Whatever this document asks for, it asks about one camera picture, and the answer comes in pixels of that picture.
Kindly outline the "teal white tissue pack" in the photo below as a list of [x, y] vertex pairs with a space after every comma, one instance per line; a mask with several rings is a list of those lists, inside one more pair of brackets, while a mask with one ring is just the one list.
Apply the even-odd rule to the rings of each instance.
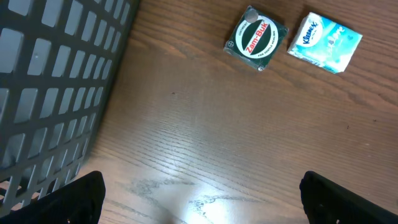
[[288, 53], [331, 73], [347, 68], [363, 36], [310, 12], [301, 22]]

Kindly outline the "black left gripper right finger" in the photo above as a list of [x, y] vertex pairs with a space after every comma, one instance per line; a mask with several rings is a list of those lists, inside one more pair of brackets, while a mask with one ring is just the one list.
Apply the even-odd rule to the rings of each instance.
[[397, 223], [397, 215], [360, 197], [314, 171], [299, 185], [309, 223]]

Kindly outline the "dark green round-label pack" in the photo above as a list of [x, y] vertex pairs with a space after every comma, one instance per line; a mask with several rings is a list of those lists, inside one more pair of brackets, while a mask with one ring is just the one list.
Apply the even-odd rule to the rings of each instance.
[[263, 71], [289, 29], [248, 6], [224, 45], [224, 51], [257, 71]]

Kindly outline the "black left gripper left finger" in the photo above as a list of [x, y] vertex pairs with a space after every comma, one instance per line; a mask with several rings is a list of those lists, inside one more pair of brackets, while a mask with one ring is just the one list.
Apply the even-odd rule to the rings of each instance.
[[96, 170], [2, 217], [1, 224], [97, 224], [105, 194], [103, 175]]

